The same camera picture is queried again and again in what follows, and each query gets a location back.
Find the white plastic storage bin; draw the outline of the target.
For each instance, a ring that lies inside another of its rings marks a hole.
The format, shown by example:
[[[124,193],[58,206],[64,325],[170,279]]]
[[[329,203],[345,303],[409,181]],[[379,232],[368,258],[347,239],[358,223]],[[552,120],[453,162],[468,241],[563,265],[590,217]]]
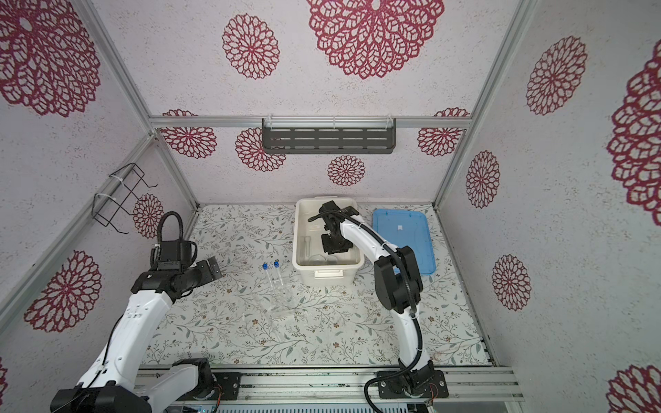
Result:
[[[322,196],[297,201],[294,221],[293,265],[308,287],[347,286],[365,263],[363,253],[356,247],[348,252],[329,255],[324,252],[323,220],[308,220],[318,213],[323,204],[334,201],[339,208],[358,209],[355,200],[348,197]]]

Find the blue plastic lid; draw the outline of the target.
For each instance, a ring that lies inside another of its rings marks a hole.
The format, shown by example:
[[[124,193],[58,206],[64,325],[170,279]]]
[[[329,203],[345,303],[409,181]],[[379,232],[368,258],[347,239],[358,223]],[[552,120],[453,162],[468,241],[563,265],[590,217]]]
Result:
[[[431,276],[437,270],[430,227],[421,212],[377,209],[373,213],[373,229],[385,240],[399,247],[413,249],[420,275]]]

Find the large white porcelain bowl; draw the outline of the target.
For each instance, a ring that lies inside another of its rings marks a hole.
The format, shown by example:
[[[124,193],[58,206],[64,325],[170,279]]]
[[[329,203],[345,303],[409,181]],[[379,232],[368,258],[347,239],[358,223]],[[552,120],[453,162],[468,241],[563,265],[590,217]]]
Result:
[[[312,255],[306,259],[306,264],[311,266],[326,265],[326,257],[320,254]]]

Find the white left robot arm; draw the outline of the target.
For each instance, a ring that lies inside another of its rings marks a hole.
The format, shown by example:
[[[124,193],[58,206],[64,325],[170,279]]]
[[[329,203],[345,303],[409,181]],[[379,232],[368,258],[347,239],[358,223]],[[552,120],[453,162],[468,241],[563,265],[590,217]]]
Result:
[[[75,387],[56,393],[50,411],[163,412],[183,396],[211,398],[217,380],[206,358],[178,361],[146,388],[135,384],[151,339],[176,300],[220,277],[213,257],[189,268],[141,274],[102,352]]]

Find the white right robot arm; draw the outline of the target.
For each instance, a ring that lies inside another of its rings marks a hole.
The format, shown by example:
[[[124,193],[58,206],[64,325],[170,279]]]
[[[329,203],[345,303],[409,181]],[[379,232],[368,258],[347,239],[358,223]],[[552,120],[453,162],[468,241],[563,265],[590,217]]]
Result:
[[[394,320],[399,367],[365,383],[363,395],[367,403],[377,409],[369,393],[374,385],[394,385],[395,392],[412,398],[426,392],[434,398],[448,397],[448,384],[426,351],[418,319],[423,282],[413,249],[387,242],[352,206],[341,208],[328,201],[308,221],[318,219],[325,223],[326,233],[321,236],[324,252],[338,254],[356,247],[373,263],[376,296]]]

